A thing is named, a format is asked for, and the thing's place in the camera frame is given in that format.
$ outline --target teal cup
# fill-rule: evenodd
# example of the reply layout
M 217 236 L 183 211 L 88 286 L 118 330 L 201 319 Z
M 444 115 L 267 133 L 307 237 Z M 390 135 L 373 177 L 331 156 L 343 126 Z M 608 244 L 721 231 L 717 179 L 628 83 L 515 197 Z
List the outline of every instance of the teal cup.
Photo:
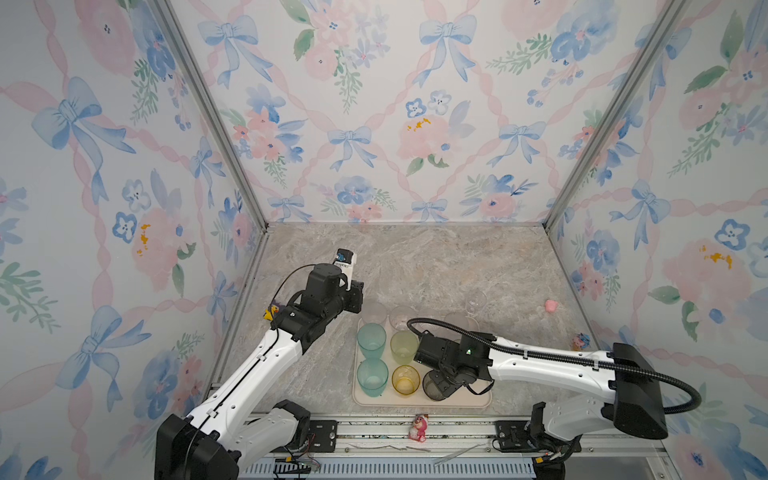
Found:
M 389 382 L 389 369 L 381 359 L 365 359 L 357 367 L 357 382 L 367 396 L 377 397 Z
M 366 323 L 357 332 L 357 344 L 367 359 L 380 359 L 386 345 L 386 331 L 378 323 Z

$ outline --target floral wallpaper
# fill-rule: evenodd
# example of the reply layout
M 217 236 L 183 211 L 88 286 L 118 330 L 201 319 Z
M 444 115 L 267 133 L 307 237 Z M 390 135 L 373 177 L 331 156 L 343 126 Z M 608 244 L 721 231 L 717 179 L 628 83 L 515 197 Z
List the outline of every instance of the floral wallpaper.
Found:
M 0 478 L 149 477 L 259 229 L 143 1 L 0 11 Z
M 693 0 L 550 231 L 601 347 L 700 390 L 686 480 L 768 478 L 767 49 L 766 0 Z
M 350 223 L 546 218 L 664 7 L 171 3 L 268 221 Z

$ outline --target wall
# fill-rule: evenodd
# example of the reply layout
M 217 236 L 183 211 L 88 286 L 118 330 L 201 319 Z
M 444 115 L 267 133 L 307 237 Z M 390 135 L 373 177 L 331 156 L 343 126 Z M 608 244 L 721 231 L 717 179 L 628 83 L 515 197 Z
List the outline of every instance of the wall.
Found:
M 768 478 L 766 17 L 764 0 L 691 2 L 551 231 L 600 346 L 700 389 L 667 417 L 686 480 Z
M 148 478 L 256 229 L 143 2 L 0 12 L 0 478 Z
M 172 0 L 268 220 L 352 223 L 542 220 L 663 3 Z

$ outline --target tray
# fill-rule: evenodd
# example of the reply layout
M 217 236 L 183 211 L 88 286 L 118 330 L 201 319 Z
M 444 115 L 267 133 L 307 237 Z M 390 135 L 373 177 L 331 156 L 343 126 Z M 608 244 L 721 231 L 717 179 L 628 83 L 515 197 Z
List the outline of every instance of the tray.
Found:
M 359 320 L 357 324 L 357 329 L 360 330 L 360 327 L 365 325 L 365 323 L 362 321 L 362 319 Z M 461 407 L 464 409 L 483 409 L 491 404 L 491 392 L 484 393 L 482 395 L 474 395 L 470 393 L 466 388 L 460 388 L 459 390 L 456 390 L 456 392 L 449 396 L 447 399 L 442 400 L 441 402 L 436 402 L 435 400 L 430 399 L 422 389 L 421 382 L 419 383 L 419 388 L 412 393 L 411 395 L 401 395 L 400 393 L 397 393 L 395 390 L 395 387 L 392 386 L 392 372 L 395 371 L 397 367 L 400 365 L 395 362 L 395 360 L 392 357 L 392 350 L 389 348 L 389 341 L 392 338 L 392 335 L 396 332 L 395 329 L 392 328 L 391 325 L 389 325 L 389 321 L 385 320 L 384 323 L 381 324 L 381 326 L 384 327 L 384 330 L 386 331 L 386 344 L 384 346 L 384 353 L 382 354 L 382 360 L 384 363 L 386 363 L 387 369 L 389 369 L 389 380 L 387 381 L 387 386 L 384 389 L 384 392 L 377 397 L 370 397 L 367 396 L 365 392 L 363 392 L 362 388 L 360 388 L 360 384 L 357 382 L 357 367 L 362 363 L 363 360 L 365 360 L 365 356 L 363 356 L 362 352 L 360 352 L 360 348 L 357 345 L 357 341 L 355 341 L 355 379 L 352 386 L 352 398 L 355 401 L 356 404 L 361 406 L 379 406 L 379 407 L 415 407 L 415 406 L 424 406 L 429 408 L 456 408 Z M 473 318 L 469 319 L 469 329 L 470 330 L 477 330 L 478 324 L 477 321 Z M 410 362 L 410 366 L 416 369 L 417 372 L 419 372 L 419 376 L 421 377 L 421 381 L 424 379 L 424 375 L 429 372 L 430 369 L 427 366 L 422 365 L 421 363 L 417 362 Z M 486 386 L 488 386 L 489 382 L 486 382 L 485 380 L 477 380 L 475 383 L 472 384 L 472 388 L 476 392 L 480 392 L 483 390 Z

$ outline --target gray marble surface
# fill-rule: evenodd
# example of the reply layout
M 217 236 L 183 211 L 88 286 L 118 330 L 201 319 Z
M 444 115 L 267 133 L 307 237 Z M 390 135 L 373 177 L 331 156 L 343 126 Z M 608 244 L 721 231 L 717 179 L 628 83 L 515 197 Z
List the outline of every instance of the gray marble surface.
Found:
M 306 263 L 330 262 L 336 249 L 358 255 L 354 279 L 364 295 L 392 309 L 429 306 L 440 313 L 463 311 L 465 294 L 482 288 L 488 304 L 481 331 L 529 345 L 569 349 L 571 338 L 588 332 L 568 280 L 541 227 L 456 225 L 351 226 L 347 224 L 274 227 L 257 273 L 257 286 L 224 367 L 224 378 L 247 358 L 268 328 L 266 305 L 283 278 Z M 278 300 L 306 285 L 309 268 L 294 274 Z M 546 299 L 560 303 L 544 311 Z M 314 414 L 423 412 L 425 408 L 363 407 L 352 399 L 358 316 L 342 313 L 312 348 L 267 393 L 257 411 L 289 399 Z M 493 401 L 480 409 L 435 409 L 435 414 L 530 415 L 536 402 L 573 396 L 568 390 L 528 382 L 504 382 Z

